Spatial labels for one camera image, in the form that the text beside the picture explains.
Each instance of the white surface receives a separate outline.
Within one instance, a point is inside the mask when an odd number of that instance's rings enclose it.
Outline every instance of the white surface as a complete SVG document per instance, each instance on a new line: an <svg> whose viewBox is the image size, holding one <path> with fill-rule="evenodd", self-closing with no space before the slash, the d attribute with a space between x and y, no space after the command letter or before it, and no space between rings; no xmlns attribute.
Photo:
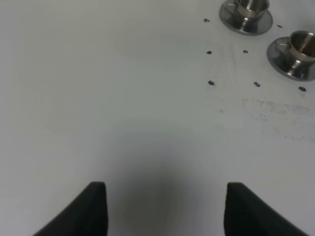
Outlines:
<svg viewBox="0 0 315 236"><path fill-rule="evenodd" d="M272 0L258 37L228 30L221 4L0 1L1 235L35 233L93 180L110 236L222 236L229 181L315 235L315 82L265 55L315 30L315 3Z"/></svg>

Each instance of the smudge mark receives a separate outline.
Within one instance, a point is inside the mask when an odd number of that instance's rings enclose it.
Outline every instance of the smudge mark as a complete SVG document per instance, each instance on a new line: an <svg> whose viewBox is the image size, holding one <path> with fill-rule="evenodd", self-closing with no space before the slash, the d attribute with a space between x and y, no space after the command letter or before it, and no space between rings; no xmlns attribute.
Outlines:
<svg viewBox="0 0 315 236"><path fill-rule="evenodd" d="M299 87L299 90L306 92L306 88L304 88L304 87Z"/></svg>
<svg viewBox="0 0 315 236"><path fill-rule="evenodd" d="M307 92L300 90L297 92L307 95ZM255 130L257 134L264 132L266 135L278 136L286 140L294 137L295 141L315 142L315 108L267 101L260 106L260 101L256 99L254 101L243 99L243 101L245 101L243 107L246 112L244 125L247 130Z"/></svg>
<svg viewBox="0 0 315 236"><path fill-rule="evenodd" d="M257 81L254 82L254 85L255 85L256 87L260 87L260 84L257 83Z"/></svg>

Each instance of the white table surface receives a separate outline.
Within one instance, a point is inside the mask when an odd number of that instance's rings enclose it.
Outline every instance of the white table surface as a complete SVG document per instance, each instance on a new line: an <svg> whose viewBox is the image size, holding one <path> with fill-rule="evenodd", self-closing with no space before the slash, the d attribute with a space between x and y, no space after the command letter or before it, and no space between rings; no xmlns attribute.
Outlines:
<svg viewBox="0 0 315 236"><path fill-rule="evenodd" d="M266 58L315 31L315 2L271 0L256 37L221 4L0 1L0 235L32 235L94 180L110 236L222 236L229 181L315 235L315 82Z"/></svg>

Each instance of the metal cylinder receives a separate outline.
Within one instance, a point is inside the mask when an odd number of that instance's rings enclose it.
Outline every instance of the metal cylinder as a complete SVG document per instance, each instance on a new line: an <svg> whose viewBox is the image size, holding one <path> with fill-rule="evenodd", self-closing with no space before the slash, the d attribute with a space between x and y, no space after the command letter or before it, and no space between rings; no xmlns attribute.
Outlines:
<svg viewBox="0 0 315 236"><path fill-rule="evenodd" d="M269 8L268 0L234 0L234 16L243 25L253 24L260 20Z"/></svg>
<svg viewBox="0 0 315 236"><path fill-rule="evenodd" d="M293 69L309 67L315 63L315 36L307 31L296 31L290 35L284 52L284 60Z"/></svg>

